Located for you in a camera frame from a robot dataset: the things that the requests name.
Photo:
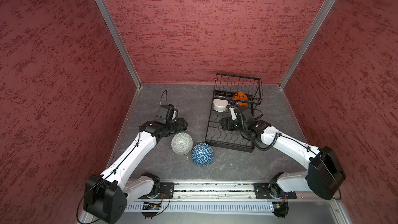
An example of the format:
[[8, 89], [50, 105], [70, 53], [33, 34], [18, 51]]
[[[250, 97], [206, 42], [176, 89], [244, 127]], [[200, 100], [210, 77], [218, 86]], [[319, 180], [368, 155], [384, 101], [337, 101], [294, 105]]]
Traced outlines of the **white pink bowl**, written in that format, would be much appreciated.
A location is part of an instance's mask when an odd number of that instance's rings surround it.
[[227, 106], [229, 105], [228, 100], [223, 100], [223, 99], [213, 99], [212, 102], [212, 108], [216, 112], [222, 113], [225, 112], [228, 108]]

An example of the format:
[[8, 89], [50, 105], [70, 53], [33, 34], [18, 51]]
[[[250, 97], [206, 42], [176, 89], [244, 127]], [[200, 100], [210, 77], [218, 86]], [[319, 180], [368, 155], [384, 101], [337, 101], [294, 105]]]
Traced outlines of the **orange plastic bowl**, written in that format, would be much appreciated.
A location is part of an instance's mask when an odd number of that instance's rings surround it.
[[236, 93], [233, 96], [233, 99], [236, 100], [235, 104], [238, 106], [245, 106], [248, 107], [248, 96], [242, 92]]

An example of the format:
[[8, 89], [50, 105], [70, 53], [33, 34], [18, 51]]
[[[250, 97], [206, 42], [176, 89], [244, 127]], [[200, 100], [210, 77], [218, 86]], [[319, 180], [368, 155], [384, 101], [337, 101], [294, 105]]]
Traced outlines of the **green patterned ceramic bowl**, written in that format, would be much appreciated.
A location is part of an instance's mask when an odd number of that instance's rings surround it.
[[187, 155], [193, 149], [193, 139], [185, 132], [177, 133], [172, 138], [171, 147], [174, 153], [178, 155]]

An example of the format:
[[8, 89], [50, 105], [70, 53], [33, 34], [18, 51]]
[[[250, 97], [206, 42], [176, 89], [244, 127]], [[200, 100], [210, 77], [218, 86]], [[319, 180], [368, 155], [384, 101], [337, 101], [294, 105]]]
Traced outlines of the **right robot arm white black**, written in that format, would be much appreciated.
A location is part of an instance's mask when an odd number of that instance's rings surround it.
[[256, 119], [245, 106], [227, 105], [231, 118], [222, 121], [227, 130], [238, 131], [259, 150], [279, 150], [303, 167], [296, 173], [277, 173], [268, 184], [272, 198], [286, 198], [290, 192], [312, 192], [324, 200], [340, 200], [346, 174], [333, 149], [309, 145]]

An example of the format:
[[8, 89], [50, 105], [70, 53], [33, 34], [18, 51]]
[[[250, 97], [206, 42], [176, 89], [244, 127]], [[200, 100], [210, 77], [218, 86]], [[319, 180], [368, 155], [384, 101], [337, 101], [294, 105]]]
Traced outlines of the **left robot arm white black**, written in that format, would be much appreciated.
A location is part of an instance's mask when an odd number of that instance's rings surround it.
[[100, 175], [92, 174], [87, 179], [79, 205], [98, 220], [114, 224], [124, 213], [128, 200], [159, 196], [158, 176], [144, 173], [131, 183], [128, 180], [162, 138], [186, 131], [187, 127], [188, 123], [178, 116], [177, 108], [172, 104], [160, 105], [154, 120], [139, 127], [137, 137], [127, 150]]

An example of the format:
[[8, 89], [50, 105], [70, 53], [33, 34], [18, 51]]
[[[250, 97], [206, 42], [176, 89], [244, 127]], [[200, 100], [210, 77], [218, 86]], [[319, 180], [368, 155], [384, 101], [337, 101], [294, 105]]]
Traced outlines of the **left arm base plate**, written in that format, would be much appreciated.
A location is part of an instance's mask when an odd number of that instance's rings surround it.
[[160, 182], [155, 184], [155, 191], [142, 197], [142, 199], [173, 199], [175, 183]]

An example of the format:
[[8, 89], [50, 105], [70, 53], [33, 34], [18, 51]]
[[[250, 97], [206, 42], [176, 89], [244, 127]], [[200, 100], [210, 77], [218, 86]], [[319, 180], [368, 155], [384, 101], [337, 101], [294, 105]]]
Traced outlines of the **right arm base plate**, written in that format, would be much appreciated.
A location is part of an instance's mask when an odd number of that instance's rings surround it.
[[254, 193], [257, 200], [296, 200], [295, 192], [285, 193], [269, 183], [254, 183]]

